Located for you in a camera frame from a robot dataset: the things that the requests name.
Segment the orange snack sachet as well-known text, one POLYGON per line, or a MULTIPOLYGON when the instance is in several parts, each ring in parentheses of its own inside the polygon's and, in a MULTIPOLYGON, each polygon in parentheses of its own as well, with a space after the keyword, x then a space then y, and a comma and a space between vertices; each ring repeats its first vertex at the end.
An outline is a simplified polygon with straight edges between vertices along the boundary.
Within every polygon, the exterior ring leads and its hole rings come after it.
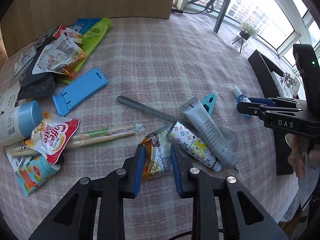
POLYGON ((168 130, 149 134, 142 141, 146 148, 146 163, 142 181, 172 175, 170 149, 172 142, 167 138, 168 130))

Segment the small blue dropper bottle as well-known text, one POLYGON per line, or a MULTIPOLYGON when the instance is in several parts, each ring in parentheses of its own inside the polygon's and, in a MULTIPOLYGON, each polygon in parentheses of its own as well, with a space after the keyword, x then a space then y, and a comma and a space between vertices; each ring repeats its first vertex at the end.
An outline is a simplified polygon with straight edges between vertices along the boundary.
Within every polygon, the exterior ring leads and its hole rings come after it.
POLYGON ((234 87, 232 89, 232 93, 234 94, 234 96, 236 97, 236 101, 237 103, 240 102, 251 102, 249 100, 249 98, 247 98, 238 87, 234 87))

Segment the white tissue box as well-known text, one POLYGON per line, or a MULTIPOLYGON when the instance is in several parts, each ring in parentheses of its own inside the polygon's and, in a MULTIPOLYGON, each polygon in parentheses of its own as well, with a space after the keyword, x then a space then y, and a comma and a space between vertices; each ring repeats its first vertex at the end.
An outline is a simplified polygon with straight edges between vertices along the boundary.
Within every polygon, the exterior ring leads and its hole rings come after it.
POLYGON ((298 96, 298 91, 300 88, 300 81, 298 77, 296 77, 296 84, 293 87, 289 88, 285 84, 283 84, 283 76, 277 74, 276 72, 272 72, 271 76, 274 81, 274 84, 276 85, 280 97, 295 99, 298 96))

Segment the white artificial berry stem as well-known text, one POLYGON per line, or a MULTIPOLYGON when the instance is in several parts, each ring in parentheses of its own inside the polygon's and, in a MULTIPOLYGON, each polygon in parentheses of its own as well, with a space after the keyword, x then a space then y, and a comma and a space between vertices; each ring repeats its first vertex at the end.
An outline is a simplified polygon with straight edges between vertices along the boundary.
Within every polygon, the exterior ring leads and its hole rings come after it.
POLYGON ((296 84, 296 76, 291 73, 285 72, 283 74, 283 84, 287 87, 293 87, 296 84))

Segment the black tray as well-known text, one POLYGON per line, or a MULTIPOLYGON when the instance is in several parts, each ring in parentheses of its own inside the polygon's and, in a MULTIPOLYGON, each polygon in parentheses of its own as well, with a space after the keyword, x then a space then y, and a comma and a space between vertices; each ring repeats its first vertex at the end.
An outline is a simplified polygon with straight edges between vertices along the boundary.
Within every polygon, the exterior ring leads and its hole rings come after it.
POLYGON ((275 72, 278 75, 283 75, 284 72, 258 50, 253 51, 253 53, 249 56, 248 61, 257 77, 264 97, 280 97, 280 93, 276 88, 276 84, 272 79, 271 73, 275 72))

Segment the teal clothespin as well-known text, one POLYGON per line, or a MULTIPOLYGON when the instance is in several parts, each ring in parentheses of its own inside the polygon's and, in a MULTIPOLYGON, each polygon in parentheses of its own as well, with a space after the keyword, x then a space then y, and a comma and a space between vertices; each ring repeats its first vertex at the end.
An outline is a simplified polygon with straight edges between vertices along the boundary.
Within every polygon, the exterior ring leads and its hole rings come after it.
POLYGON ((215 93, 211 93, 205 96, 204 99, 201 101, 204 109, 207 111, 209 116, 211 116, 214 111, 216 100, 217 95, 215 93))

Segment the grey silver tube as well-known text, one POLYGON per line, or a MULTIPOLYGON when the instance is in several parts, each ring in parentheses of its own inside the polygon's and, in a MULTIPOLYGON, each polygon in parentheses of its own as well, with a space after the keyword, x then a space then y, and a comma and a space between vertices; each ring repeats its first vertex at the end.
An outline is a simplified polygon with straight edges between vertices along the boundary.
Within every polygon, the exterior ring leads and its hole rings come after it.
POLYGON ((178 109, 188 118, 221 164, 231 170, 237 179, 242 179, 235 154, 200 100, 194 97, 178 109))

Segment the grapefruit hand cream tube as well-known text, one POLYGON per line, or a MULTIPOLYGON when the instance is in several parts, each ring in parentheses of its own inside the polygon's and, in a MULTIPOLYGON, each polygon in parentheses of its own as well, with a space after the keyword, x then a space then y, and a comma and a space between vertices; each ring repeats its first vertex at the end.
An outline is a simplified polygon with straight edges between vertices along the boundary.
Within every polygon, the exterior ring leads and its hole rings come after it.
POLYGON ((61 168, 59 164, 51 164, 42 155, 31 159, 15 172, 15 179, 23 193, 28 196, 47 182, 61 168))

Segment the monogram patterned tube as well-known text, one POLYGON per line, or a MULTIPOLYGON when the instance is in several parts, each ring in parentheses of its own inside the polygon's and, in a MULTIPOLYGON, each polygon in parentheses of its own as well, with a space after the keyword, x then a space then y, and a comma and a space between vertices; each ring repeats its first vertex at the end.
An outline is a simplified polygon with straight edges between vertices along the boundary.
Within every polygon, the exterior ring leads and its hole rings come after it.
POLYGON ((222 170, 222 164, 207 143, 179 121, 175 121, 167 133, 168 139, 184 152, 211 168, 215 172, 222 170))

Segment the small flower vase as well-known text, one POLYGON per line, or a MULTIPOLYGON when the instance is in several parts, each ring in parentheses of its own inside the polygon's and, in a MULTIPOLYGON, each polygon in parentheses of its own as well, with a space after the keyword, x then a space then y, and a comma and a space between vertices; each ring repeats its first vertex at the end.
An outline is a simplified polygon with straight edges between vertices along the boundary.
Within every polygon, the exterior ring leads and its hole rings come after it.
POLYGON ((241 22, 240 27, 240 32, 237 33, 229 43, 229 45, 238 53, 242 53, 247 47, 249 38, 257 34, 256 28, 248 22, 241 22))

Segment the coffee mate sachet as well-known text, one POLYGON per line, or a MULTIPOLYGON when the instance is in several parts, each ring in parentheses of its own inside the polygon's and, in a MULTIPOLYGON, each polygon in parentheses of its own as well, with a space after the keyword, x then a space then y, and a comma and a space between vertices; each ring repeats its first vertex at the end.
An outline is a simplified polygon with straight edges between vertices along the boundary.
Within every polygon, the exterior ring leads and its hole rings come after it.
POLYGON ((56 164, 79 124, 78 119, 44 112, 42 121, 34 128, 25 144, 42 154, 49 163, 56 164))

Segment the wooden chopsticks pair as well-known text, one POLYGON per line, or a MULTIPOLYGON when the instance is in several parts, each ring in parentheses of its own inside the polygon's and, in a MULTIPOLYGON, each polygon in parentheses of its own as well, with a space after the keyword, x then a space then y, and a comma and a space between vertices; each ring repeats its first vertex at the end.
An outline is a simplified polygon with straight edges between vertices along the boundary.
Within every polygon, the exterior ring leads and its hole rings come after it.
MULTIPOLYGON (((136 135, 137 127, 135 126, 126 126, 115 129, 101 129, 97 131, 91 131, 84 134, 79 134, 72 136, 72 138, 67 142, 66 149, 79 148, 84 146, 90 146, 99 144, 102 142, 112 141, 120 139, 123 137, 128 137, 136 135)), ((24 141, 22 141, 21 146, 5 146, 5 151, 11 157, 22 157, 22 156, 37 156, 40 153, 36 150, 31 149, 27 146, 24 141)))

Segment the pink plaid tablecloth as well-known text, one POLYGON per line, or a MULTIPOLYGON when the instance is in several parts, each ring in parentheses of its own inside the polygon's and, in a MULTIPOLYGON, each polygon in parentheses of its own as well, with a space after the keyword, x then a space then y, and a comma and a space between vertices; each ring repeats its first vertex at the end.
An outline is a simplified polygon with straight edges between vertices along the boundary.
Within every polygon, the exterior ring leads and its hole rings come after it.
POLYGON ((297 189, 295 175, 276 174, 276 150, 271 129, 236 110, 233 88, 262 98, 263 91, 249 64, 251 50, 237 53, 229 46, 234 33, 213 31, 206 15, 173 14, 168 20, 118 18, 88 57, 81 73, 99 68, 108 79, 105 88, 71 111, 80 121, 79 133, 141 124, 138 135, 66 150, 57 174, 26 196, 1 151, 1 213, 18 239, 28 239, 52 208, 81 178, 97 179, 123 165, 137 145, 164 121, 121 105, 122 95, 178 118, 179 106, 193 97, 215 93, 213 120, 238 138, 236 156, 242 183, 269 214, 279 221, 297 189))

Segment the white bottle blue cap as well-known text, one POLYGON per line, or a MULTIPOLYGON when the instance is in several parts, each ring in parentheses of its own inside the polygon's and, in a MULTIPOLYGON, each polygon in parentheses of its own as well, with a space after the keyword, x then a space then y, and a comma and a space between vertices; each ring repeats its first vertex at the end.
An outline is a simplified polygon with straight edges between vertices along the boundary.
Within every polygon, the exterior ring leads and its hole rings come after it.
POLYGON ((11 145, 29 137, 41 121, 42 112, 35 100, 2 114, 1 146, 11 145))

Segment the black tripod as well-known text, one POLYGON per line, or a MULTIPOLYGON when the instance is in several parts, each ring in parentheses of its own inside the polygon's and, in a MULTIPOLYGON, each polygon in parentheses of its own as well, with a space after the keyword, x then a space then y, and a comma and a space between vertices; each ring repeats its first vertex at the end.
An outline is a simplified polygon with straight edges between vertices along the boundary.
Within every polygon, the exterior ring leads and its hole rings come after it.
MULTIPOLYGON (((188 4, 195 4, 196 2, 201 1, 201 0, 190 0, 188 1, 188 4)), ((206 12, 206 13, 212 13, 214 11, 214 2, 216 0, 209 0, 206 5, 204 6, 204 9, 200 12, 197 12, 196 14, 200 14, 202 12, 206 12)), ((218 17, 216 19, 216 24, 214 26, 214 32, 217 34, 220 30, 221 24, 223 22, 223 19, 226 15, 227 9, 229 7, 231 0, 223 0, 223 4, 222 7, 219 11, 218 17)))

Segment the grey metal rod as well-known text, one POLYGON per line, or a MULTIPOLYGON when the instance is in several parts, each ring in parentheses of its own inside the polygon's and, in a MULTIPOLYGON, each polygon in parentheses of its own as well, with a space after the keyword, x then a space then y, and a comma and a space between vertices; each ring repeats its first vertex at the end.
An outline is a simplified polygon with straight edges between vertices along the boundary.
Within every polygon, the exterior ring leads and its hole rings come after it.
POLYGON ((144 104, 142 104, 140 102, 137 102, 137 101, 132 100, 130 98, 127 98, 125 96, 122 96, 122 95, 118 96, 117 97, 117 101, 119 103, 121 103, 122 105, 131 107, 131 108, 136 109, 136 110, 138 110, 140 112, 143 112, 143 113, 145 113, 147 115, 154 116, 156 118, 165 120, 165 121, 170 122, 170 123, 178 121, 181 124, 183 124, 185 127, 189 128, 190 130, 195 131, 195 128, 191 123, 189 123, 187 121, 184 121, 182 119, 179 119, 179 118, 177 118, 175 116, 169 115, 167 113, 164 113, 162 111, 156 110, 154 108, 151 108, 151 107, 149 107, 147 105, 144 105, 144 104))

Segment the blue phone stand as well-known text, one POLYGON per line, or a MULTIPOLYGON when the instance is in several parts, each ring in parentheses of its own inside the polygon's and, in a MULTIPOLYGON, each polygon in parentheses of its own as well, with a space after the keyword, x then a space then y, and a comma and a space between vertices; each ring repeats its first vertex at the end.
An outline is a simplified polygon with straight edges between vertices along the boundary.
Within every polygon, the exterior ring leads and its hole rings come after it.
POLYGON ((66 116, 87 98, 104 88, 107 78, 99 68, 93 68, 75 81, 67 85, 57 95, 53 95, 53 102, 60 116, 66 116))

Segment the dark navy pouch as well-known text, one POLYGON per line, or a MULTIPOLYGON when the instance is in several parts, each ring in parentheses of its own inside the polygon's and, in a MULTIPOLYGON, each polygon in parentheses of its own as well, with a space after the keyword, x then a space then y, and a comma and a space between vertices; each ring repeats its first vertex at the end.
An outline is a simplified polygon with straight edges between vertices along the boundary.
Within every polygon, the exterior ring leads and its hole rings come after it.
POLYGON ((32 74, 33 68, 39 59, 44 47, 55 41, 53 36, 47 37, 42 45, 38 48, 36 55, 34 56, 30 67, 26 73, 26 76, 21 83, 21 88, 17 96, 17 100, 40 98, 43 96, 50 96, 55 90, 55 81, 53 74, 44 72, 40 74, 32 74))

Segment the snack packet with print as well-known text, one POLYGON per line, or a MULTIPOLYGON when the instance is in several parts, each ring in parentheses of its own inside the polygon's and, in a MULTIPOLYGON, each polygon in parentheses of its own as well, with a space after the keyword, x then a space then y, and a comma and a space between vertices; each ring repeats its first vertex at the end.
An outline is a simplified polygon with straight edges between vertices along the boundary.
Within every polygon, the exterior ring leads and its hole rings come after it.
POLYGON ((60 36, 46 45, 37 59, 32 74, 45 72, 71 75, 73 67, 82 61, 87 54, 78 45, 81 36, 73 31, 63 31, 60 36))

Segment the green packet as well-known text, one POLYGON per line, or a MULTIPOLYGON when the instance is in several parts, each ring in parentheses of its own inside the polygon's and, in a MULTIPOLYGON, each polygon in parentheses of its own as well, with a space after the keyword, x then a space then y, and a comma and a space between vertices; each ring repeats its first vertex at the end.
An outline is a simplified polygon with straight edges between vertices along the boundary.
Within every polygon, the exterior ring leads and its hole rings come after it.
POLYGON ((93 52, 93 50, 96 48, 96 46, 102 41, 105 34, 111 27, 111 20, 109 18, 102 18, 98 20, 98 18, 92 18, 92 19, 81 19, 79 18, 74 25, 74 27, 80 27, 80 24, 84 23, 82 27, 85 26, 86 23, 90 23, 91 27, 87 29, 87 31, 82 35, 82 50, 86 53, 86 57, 81 60, 79 63, 77 63, 71 70, 70 75, 64 75, 62 77, 58 77, 57 81, 60 81, 62 83, 70 84, 72 81, 74 81, 79 72, 80 69, 85 64, 86 60, 89 58, 89 55, 93 52))

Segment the wooden cabinet panel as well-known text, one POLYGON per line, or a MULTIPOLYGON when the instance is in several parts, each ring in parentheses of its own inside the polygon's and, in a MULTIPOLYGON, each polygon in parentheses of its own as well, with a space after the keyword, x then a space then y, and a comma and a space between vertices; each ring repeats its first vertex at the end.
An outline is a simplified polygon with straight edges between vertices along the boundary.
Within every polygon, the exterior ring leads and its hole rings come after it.
POLYGON ((78 18, 151 17, 168 19, 173 0, 13 0, 1 18, 8 56, 61 24, 78 18))

